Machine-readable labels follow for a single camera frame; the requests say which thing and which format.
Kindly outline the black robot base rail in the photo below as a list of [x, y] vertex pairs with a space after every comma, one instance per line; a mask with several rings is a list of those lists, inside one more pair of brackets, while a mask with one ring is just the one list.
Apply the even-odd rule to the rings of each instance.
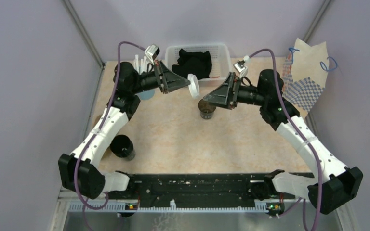
[[292, 194], [269, 195], [264, 173], [134, 174], [125, 191], [108, 193], [125, 216], [135, 212], [266, 213], [278, 216], [297, 202]]

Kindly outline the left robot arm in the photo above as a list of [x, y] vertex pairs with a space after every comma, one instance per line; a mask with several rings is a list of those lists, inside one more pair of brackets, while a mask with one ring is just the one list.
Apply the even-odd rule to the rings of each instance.
[[114, 70], [114, 88], [98, 123], [83, 142], [70, 154], [58, 159], [61, 184], [64, 188], [90, 199], [102, 193], [117, 191], [124, 199], [133, 197], [134, 184], [128, 174], [115, 171], [101, 173], [100, 161], [111, 144], [120, 146], [118, 154], [128, 157], [133, 152], [129, 139], [115, 139], [118, 132], [131, 120], [141, 100], [140, 92], [160, 89], [163, 94], [189, 88], [192, 96], [199, 95], [195, 75], [182, 77], [169, 70], [159, 60], [154, 61], [149, 72], [139, 73], [130, 62], [121, 62]]

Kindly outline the dark printed coffee cup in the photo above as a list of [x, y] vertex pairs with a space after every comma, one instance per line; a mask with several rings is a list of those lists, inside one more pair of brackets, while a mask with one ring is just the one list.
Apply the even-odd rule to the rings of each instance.
[[210, 104], [209, 102], [205, 101], [204, 99], [201, 99], [199, 102], [198, 102], [198, 109], [199, 109], [199, 113], [200, 113], [200, 116], [201, 118], [203, 119], [211, 119], [213, 117], [213, 114], [216, 110], [216, 106], [213, 105], [213, 104]]

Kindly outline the white coffee cup lid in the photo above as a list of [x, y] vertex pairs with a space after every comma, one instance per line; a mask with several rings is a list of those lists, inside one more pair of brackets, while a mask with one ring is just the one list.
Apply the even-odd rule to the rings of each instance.
[[193, 99], [198, 99], [200, 97], [200, 89], [197, 76], [194, 74], [188, 74], [187, 79], [190, 81], [190, 84], [188, 85], [190, 95]]

